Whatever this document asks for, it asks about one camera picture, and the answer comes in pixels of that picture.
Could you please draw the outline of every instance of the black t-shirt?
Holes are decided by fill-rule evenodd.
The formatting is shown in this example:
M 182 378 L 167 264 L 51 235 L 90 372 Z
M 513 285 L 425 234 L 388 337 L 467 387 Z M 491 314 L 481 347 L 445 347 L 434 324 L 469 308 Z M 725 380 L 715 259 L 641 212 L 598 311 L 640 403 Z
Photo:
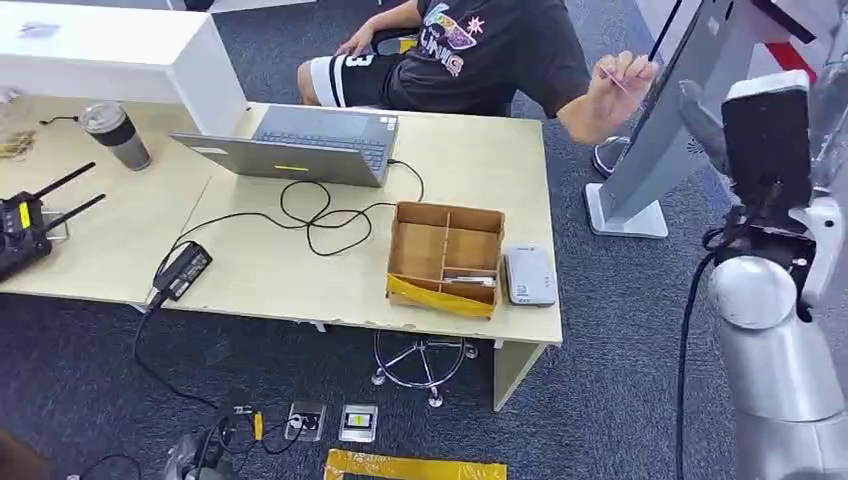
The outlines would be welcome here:
M 418 10 L 418 46 L 389 78 L 394 108 L 487 114 L 521 90 L 553 118 L 586 93 L 563 0 L 418 0 Z

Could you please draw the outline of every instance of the white stripe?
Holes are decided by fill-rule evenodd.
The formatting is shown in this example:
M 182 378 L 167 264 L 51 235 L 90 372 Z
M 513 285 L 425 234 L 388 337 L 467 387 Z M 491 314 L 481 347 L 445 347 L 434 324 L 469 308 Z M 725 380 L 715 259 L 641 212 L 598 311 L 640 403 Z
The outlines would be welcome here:
M 330 62 L 333 57 L 318 57 L 309 62 L 309 75 L 312 77 L 312 89 L 318 97 L 318 103 L 323 107 L 338 107 L 333 99 L 333 88 L 330 83 Z
M 339 94 L 339 105 L 342 108 L 347 108 L 347 103 L 344 101 L 344 86 L 342 85 L 342 64 L 347 59 L 347 55 L 336 57 L 336 65 L 333 69 L 333 75 L 336 76 L 336 93 Z

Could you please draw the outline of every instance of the blue carpet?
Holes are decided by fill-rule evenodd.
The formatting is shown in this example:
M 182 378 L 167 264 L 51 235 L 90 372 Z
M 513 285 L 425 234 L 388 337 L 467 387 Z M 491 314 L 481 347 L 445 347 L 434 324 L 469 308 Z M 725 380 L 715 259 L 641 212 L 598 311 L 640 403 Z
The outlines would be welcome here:
M 215 20 L 248 98 L 295 103 L 297 64 L 333 51 L 377 11 L 374 3 L 320 0 Z M 632 1 L 568 3 L 589 61 L 650 48 Z M 521 95 L 514 114 L 542 118 Z M 491 413 L 486 342 L 437 410 L 421 392 L 370 384 L 371 336 L 364 330 L 322 335 L 308 325 L 167 312 L 145 334 L 146 356 L 191 392 L 221 400 L 231 387 L 250 391 L 270 421 L 283 418 L 295 399 L 329 405 L 324 440 L 278 458 L 254 452 L 244 471 L 249 478 L 321 478 L 327 450 L 336 447 L 501 462 L 510 479 L 672 478 L 679 323 L 702 256 L 701 233 L 719 221 L 726 198 L 702 172 L 663 199 L 667 240 L 595 236 L 582 196 L 586 183 L 599 181 L 590 149 L 572 144 L 556 121 L 544 121 L 544 134 L 565 342 L 545 352 L 500 414 Z M 54 478 L 123 451 L 141 461 L 145 478 L 158 479 L 169 446 L 211 421 L 209 412 L 173 398 L 132 364 L 138 315 L 129 307 L 0 296 L 0 312 L 0 425 L 50 458 Z M 686 414 L 693 480 L 733 478 L 733 418 L 715 320 L 700 297 Z M 845 364 L 844 327 L 828 328 L 841 335 L 837 358 Z M 376 443 L 333 438 L 345 402 L 380 406 Z M 94 478 L 130 478 L 119 476 L 129 471 L 115 463 Z

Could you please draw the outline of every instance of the laptop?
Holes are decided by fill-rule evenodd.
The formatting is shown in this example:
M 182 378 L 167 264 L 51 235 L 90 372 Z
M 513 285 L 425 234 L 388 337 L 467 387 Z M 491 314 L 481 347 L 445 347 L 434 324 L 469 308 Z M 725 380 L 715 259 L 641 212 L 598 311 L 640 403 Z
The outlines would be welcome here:
M 381 187 L 397 117 L 272 105 L 253 138 L 171 138 L 239 175 Z

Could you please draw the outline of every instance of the knee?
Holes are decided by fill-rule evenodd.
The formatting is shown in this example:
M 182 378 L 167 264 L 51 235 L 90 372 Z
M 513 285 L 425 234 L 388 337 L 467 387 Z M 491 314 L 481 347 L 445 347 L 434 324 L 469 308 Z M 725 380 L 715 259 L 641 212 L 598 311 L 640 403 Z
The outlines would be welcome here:
M 300 97 L 304 104 L 318 105 L 318 98 L 315 95 L 315 89 L 312 87 L 309 61 L 303 62 L 297 67 L 297 88 L 300 90 Z

